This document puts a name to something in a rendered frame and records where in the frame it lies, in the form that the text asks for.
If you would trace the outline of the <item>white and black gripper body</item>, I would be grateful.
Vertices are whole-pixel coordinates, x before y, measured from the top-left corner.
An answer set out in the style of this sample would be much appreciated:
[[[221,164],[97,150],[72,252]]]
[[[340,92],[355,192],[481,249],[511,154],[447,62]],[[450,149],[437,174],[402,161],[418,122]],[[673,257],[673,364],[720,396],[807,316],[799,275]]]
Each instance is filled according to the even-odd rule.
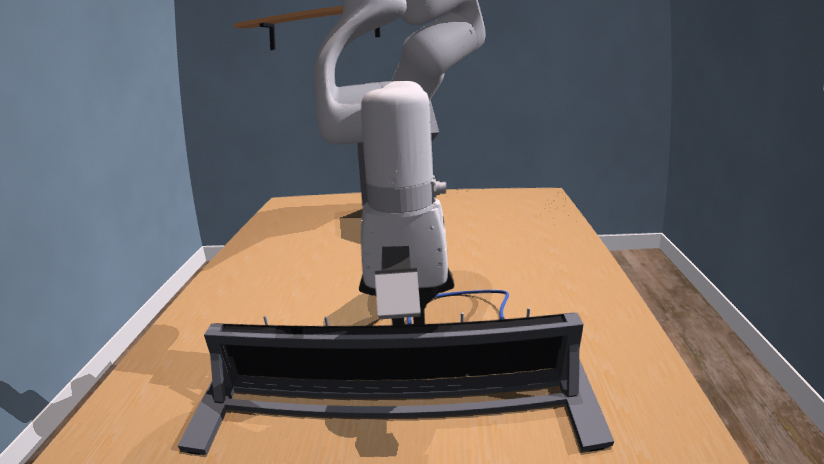
[[[447,281],[444,216],[440,201],[436,199],[434,203],[404,213],[380,212],[368,203],[363,205],[361,260],[366,286],[376,289],[375,271],[381,271],[382,247],[394,246],[409,246],[411,268],[417,268],[418,288],[436,287]]]

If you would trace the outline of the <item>blue patch cord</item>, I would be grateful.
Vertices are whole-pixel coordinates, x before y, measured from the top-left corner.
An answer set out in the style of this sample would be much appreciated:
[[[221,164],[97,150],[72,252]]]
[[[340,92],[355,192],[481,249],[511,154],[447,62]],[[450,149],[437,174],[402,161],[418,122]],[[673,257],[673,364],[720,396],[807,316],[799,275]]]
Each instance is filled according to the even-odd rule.
[[[505,297],[501,303],[500,310],[499,310],[499,317],[500,319],[505,319],[503,315],[505,304],[509,298],[509,293],[504,290],[472,290],[472,291],[459,291],[459,292],[449,292],[449,293],[441,293],[438,294],[436,297],[444,297],[444,296],[451,296],[451,295],[462,295],[462,294],[477,294],[477,293],[500,293],[505,294]],[[412,324],[412,317],[407,318],[407,324]]]

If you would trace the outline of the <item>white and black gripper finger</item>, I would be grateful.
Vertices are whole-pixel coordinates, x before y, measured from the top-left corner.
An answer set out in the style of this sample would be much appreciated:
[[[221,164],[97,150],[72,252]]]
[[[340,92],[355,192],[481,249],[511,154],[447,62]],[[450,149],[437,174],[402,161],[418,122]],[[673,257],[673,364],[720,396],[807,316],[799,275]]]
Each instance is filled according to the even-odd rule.
[[[451,275],[451,272],[448,268],[448,278],[447,281],[436,287],[426,287],[426,288],[419,288],[419,299],[420,299],[420,317],[413,317],[414,324],[425,324],[425,313],[424,309],[426,305],[439,293],[446,292],[454,288],[454,279]]]
[[[370,287],[365,285],[364,280],[363,280],[363,274],[362,274],[361,281],[360,281],[360,284],[359,284],[359,291],[361,293],[376,296],[376,289],[370,288]],[[404,325],[405,320],[404,320],[404,318],[394,318],[394,319],[392,319],[392,324],[393,325]]]

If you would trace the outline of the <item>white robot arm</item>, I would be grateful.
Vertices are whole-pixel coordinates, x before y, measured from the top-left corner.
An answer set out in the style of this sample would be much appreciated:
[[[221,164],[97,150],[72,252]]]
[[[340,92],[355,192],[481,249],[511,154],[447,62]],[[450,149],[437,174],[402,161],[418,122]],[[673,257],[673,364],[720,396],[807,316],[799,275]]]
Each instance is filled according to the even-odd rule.
[[[436,195],[446,194],[446,182],[433,175],[429,101],[443,73],[485,41],[478,0],[342,4],[342,16],[323,40],[314,65],[319,133],[334,145],[363,142],[370,208],[387,213],[426,208]],[[335,85],[336,61],[353,40],[399,17],[417,26],[442,15],[405,40],[391,82]],[[409,246],[382,247],[382,270],[375,271],[375,281],[379,319],[420,317],[417,268],[411,268]]]

